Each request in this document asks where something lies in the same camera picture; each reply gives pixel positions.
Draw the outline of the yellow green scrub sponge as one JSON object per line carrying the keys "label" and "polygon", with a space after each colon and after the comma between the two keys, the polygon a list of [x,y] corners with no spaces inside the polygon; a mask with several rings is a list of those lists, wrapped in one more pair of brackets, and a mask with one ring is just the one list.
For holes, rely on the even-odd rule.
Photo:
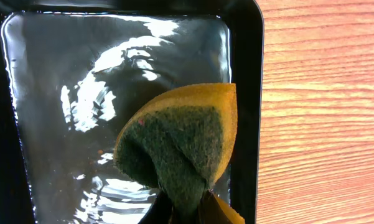
{"label": "yellow green scrub sponge", "polygon": [[[213,193],[231,159],[237,124],[235,84],[176,88],[153,98],[125,124],[114,164],[136,182],[167,194],[173,206],[170,223],[196,223],[202,195]],[[244,222],[214,196],[232,223]]]}

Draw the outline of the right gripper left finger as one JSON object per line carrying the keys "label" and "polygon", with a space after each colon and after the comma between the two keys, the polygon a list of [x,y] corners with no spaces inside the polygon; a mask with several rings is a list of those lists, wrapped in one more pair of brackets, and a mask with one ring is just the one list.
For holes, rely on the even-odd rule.
{"label": "right gripper left finger", "polygon": [[171,222],[172,209],[171,200],[166,193],[161,191],[138,224],[169,224]]}

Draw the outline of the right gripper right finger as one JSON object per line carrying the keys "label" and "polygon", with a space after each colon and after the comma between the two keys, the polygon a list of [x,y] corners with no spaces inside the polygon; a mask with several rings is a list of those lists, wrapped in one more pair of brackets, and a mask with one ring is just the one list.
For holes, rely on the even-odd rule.
{"label": "right gripper right finger", "polygon": [[197,207],[198,224],[232,224],[231,220],[221,209],[220,204],[215,199],[211,191],[206,191]]}

